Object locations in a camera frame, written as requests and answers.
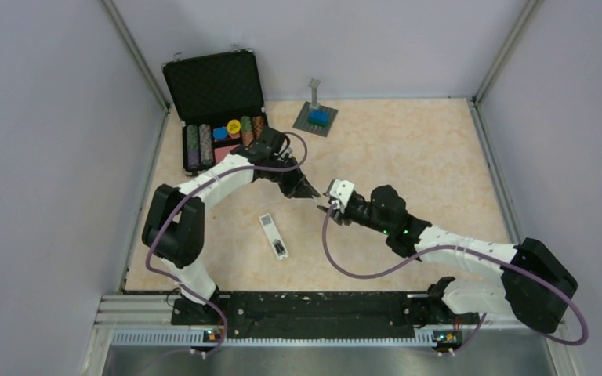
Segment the white remote battery cover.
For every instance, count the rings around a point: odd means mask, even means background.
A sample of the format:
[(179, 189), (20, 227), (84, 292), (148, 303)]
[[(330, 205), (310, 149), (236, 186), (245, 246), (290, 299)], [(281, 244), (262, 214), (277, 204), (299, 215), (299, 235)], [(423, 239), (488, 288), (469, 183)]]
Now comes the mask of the white remote battery cover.
[(319, 207), (329, 207), (331, 205), (330, 199), (325, 196), (314, 197), (314, 202)]

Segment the white remote control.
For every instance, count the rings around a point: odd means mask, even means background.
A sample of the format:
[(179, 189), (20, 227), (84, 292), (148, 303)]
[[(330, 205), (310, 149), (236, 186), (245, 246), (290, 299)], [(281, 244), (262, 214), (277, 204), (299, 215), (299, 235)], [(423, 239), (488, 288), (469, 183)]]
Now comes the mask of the white remote control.
[[(282, 240), (281, 234), (280, 234), (278, 228), (276, 227), (272, 216), (270, 214), (262, 215), (259, 217), (259, 222), (260, 222), (260, 225), (262, 226), (263, 231), (269, 241), (269, 244), (275, 254), (276, 259), (279, 261), (287, 259), (289, 257), (288, 249), (285, 245), (285, 242)], [(276, 252), (274, 250), (274, 246), (273, 246), (273, 242), (275, 240), (280, 240), (282, 242), (283, 246), (285, 247), (285, 253), (283, 255), (276, 254)]]

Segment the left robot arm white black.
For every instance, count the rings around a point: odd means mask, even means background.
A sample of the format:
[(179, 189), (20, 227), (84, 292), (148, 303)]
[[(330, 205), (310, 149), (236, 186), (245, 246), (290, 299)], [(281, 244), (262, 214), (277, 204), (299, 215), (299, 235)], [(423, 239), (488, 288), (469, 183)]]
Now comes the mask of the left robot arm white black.
[(289, 151), (291, 132), (266, 127), (248, 146), (238, 146), (221, 162), (179, 186), (160, 185), (150, 202), (142, 242), (149, 251), (145, 266), (176, 282), (191, 301), (190, 314), (202, 324), (219, 316), (212, 296), (216, 283), (200, 260), (205, 218), (215, 205), (243, 186), (265, 179), (287, 198), (318, 199), (320, 194), (301, 170), (303, 160)]

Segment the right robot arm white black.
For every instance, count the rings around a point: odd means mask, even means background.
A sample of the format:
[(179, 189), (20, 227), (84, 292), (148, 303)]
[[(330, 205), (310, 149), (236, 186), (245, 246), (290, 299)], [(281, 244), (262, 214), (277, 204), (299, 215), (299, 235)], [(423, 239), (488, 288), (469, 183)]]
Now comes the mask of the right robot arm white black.
[(352, 182), (334, 179), (325, 195), (323, 210), (338, 225), (355, 223), (383, 234), (403, 259), (441, 263), (481, 277), (477, 282), (451, 278), (428, 301), (429, 314), (439, 323), (463, 313), (490, 313), (552, 334), (578, 289), (577, 280), (539, 240), (502, 244), (452, 233), (408, 213), (390, 185), (376, 187), (365, 198)]

